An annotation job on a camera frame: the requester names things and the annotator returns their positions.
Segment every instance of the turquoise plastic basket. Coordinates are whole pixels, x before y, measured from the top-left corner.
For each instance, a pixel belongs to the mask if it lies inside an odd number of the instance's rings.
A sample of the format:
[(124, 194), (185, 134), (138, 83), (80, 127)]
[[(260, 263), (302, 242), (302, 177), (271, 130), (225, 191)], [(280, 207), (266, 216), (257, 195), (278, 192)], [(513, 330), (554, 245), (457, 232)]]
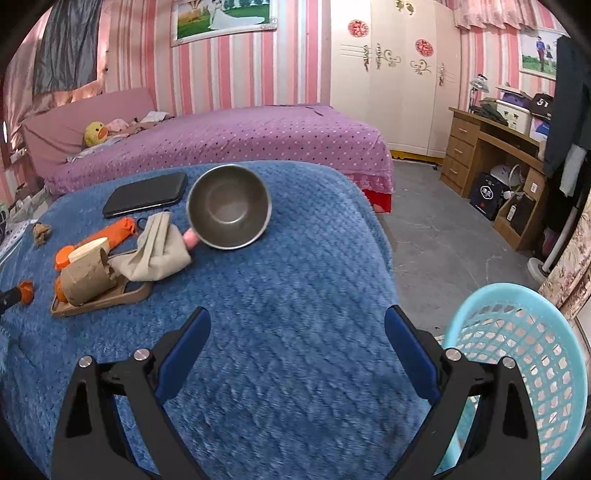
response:
[[(538, 293), (511, 283), (488, 285), (460, 307), (442, 339), (469, 360), (517, 362), (523, 376), (540, 438), (542, 480), (569, 454), (583, 425), (587, 373), (583, 354), (564, 316)], [(471, 397), (441, 463), (457, 463), (472, 425), (478, 400)]]

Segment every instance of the white wardrobe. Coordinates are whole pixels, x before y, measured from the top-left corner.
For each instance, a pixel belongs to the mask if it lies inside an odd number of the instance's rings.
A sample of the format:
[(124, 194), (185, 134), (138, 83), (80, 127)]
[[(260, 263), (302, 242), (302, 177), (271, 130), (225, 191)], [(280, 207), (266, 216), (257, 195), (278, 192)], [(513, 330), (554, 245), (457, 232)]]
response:
[(434, 0), (332, 0), (331, 105), (391, 150), (445, 157), (460, 94), (460, 32)]

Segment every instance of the concrete floor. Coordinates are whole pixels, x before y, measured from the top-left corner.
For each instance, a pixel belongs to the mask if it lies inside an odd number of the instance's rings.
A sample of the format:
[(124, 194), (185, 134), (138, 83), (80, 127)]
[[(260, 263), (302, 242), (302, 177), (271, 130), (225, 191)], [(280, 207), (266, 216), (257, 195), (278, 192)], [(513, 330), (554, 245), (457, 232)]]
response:
[(537, 289), (530, 256), (515, 252), (492, 222), (426, 164), (394, 162), (392, 213), (378, 214), (392, 245), (401, 307), (420, 329), (443, 333), (461, 303), (489, 283)]

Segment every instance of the metal screw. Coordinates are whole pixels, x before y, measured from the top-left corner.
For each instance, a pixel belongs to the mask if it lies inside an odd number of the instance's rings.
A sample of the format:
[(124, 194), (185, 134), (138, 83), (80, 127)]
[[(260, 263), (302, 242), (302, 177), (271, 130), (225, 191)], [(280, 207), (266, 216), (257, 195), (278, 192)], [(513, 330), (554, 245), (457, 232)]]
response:
[(147, 348), (140, 348), (134, 352), (134, 358), (138, 362), (146, 360), (149, 356), (150, 356), (150, 350), (148, 350)]
[(78, 360), (78, 365), (82, 368), (86, 368), (92, 365), (92, 357), (90, 355), (83, 356), (80, 360)]
[(455, 348), (449, 348), (445, 350), (445, 356), (448, 360), (451, 360), (452, 362), (457, 362), (460, 358), (462, 358), (462, 352)]
[(506, 356), (503, 359), (503, 365), (507, 368), (515, 368), (517, 366), (517, 363), (510, 356)]

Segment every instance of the purple bedspread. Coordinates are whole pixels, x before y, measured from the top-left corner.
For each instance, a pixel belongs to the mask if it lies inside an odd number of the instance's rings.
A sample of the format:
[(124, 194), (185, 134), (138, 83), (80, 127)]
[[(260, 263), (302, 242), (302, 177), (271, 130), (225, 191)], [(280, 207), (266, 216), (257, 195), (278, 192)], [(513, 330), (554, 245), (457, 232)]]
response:
[(392, 193), (392, 160), (379, 131), (324, 105), (263, 106), (186, 115), (60, 167), (53, 194), (142, 171), (245, 160), (333, 167), (362, 189)]

